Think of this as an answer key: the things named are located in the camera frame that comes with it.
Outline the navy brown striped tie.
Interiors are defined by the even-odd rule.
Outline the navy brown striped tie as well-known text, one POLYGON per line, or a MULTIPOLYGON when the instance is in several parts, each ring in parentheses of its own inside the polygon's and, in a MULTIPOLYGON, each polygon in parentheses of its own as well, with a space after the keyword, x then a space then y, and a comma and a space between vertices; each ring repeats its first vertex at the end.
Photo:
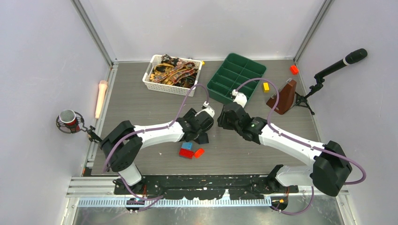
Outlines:
POLYGON ((194 142, 196 142, 196 143, 199 144, 199 145, 208 144, 208 143, 209 143, 208 134, 207 134, 207 133, 201 133, 201 134, 198 135, 198 137, 194 140, 194 142))

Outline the green divided tray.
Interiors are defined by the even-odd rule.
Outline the green divided tray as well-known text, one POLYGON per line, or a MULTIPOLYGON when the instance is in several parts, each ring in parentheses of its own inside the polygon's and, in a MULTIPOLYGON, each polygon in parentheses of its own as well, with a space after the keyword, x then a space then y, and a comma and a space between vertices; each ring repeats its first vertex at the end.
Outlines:
POLYGON ((265 65, 232 52, 209 80, 209 97, 226 105, 233 101, 233 90, 250 79, 262 78, 266 70, 265 65))

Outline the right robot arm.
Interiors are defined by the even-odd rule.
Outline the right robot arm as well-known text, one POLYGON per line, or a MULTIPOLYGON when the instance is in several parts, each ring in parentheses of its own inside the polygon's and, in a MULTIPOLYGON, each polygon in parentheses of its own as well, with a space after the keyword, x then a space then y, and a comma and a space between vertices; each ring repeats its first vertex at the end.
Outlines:
POLYGON ((261 117, 251 117, 236 102, 222 107, 218 126, 236 131, 244 140, 280 150, 304 166, 276 165, 266 178, 273 192, 289 186, 314 186, 322 193, 337 196, 352 172, 341 146, 329 141, 314 142, 286 132, 261 117))

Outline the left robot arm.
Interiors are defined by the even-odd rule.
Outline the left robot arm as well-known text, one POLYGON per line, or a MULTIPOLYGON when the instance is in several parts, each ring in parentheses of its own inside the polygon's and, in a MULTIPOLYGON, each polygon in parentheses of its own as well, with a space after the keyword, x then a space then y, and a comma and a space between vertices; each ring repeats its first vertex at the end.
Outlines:
POLYGON ((126 181, 126 188, 139 194, 144 188, 142 175, 134 163, 141 149, 168 142, 208 143, 207 131, 214 124, 215 111, 207 107, 197 112, 191 108, 175 122, 151 126, 134 126, 129 120, 121 122, 101 142, 106 156, 105 169, 111 169, 126 181))

